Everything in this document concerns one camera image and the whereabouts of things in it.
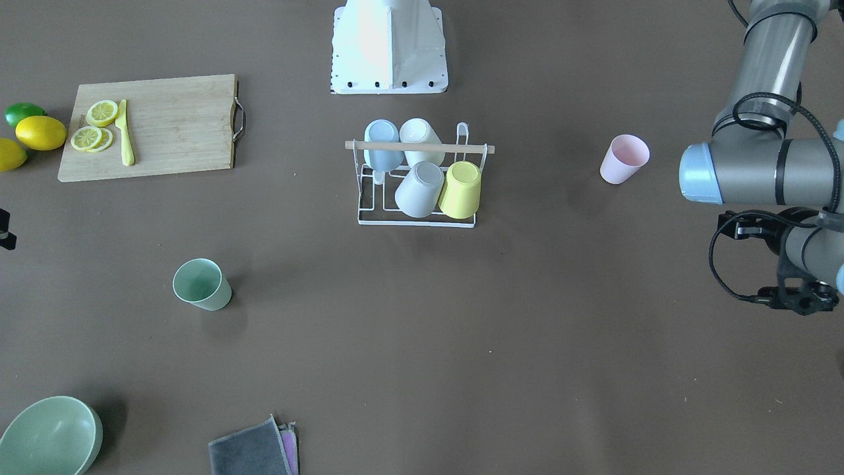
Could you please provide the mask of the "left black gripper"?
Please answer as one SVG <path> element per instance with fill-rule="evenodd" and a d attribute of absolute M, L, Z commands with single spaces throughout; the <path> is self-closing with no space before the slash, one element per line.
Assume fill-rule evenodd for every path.
<path fill-rule="evenodd" d="M 832 286 L 820 282 L 790 261 L 778 262 L 776 286 L 760 288 L 758 292 L 758 302 L 762 305 L 798 315 L 832 311 L 839 301 Z"/>

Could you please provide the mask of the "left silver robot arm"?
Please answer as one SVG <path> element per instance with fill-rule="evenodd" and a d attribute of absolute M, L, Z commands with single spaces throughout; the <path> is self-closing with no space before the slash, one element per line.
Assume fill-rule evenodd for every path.
<path fill-rule="evenodd" d="M 811 315 L 842 295 L 842 125 L 829 132 L 802 104 L 802 72 L 820 22 L 841 1 L 753 1 L 742 63 L 711 138 L 679 162 L 688 201 L 748 204 L 718 217 L 708 265 L 739 301 Z M 715 270 L 718 238 L 761 239 L 777 256 L 777 283 L 738 294 Z"/>

